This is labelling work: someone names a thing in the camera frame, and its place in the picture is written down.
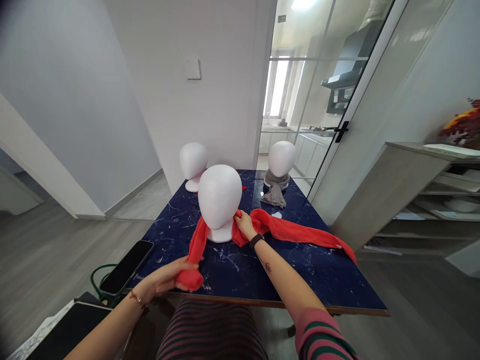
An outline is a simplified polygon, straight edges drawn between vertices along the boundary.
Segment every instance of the light switch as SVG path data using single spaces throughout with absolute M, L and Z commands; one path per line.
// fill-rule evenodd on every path
M 200 60 L 195 57 L 185 58 L 185 75 L 187 80 L 200 80 Z

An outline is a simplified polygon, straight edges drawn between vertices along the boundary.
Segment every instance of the glass door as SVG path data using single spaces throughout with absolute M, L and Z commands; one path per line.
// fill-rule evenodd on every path
M 273 144 L 291 142 L 290 176 L 308 196 L 393 1 L 278 0 L 257 170 Z

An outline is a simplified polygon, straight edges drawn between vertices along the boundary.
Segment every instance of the tattoo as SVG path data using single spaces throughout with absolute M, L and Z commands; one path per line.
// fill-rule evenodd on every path
M 269 262 L 264 262 L 260 256 L 258 257 L 258 259 L 260 260 L 260 262 L 261 262 L 263 268 L 265 269 L 266 273 L 270 274 L 272 272 L 272 268 L 270 267 L 270 263 Z

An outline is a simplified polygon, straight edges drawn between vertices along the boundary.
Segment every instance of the table edge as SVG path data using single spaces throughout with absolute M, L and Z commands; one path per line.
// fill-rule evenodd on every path
M 247 298 L 240 298 L 240 297 L 214 296 L 214 295 L 203 295 L 203 294 L 171 292 L 171 291 L 166 292 L 163 295 L 163 297 L 172 298 L 172 299 L 191 299 L 191 300 L 199 300 L 199 301 L 210 301 L 214 303 L 285 309 L 285 305 L 283 302 L 273 301 L 273 300 L 257 300 L 257 299 L 247 299 Z M 391 316 L 388 310 L 386 309 L 373 309 L 373 308 L 347 307 L 347 306 L 325 306 L 325 308 L 328 311 L 328 313 L 331 315 L 369 315 L 369 316 L 379 316 L 379 317 Z

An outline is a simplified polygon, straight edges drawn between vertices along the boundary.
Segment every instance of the hand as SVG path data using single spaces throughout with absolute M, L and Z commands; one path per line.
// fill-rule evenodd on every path
M 243 210 L 240 210 L 241 218 L 234 216 L 236 224 L 240 231 L 246 236 L 248 241 L 252 240 L 258 232 L 255 231 L 254 225 L 252 224 L 252 218 Z
M 188 262 L 188 258 L 188 255 L 181 257 L 155 270 L 140 281 L 133 289 L 133 292 L 141 298 L 143 302 L 149 303 L 155 296 L 174 288 L 188 291 L 189 289 L 187 287 L 175 281 L 175 277 L 180 271 L 199 268 L 198 264 Z

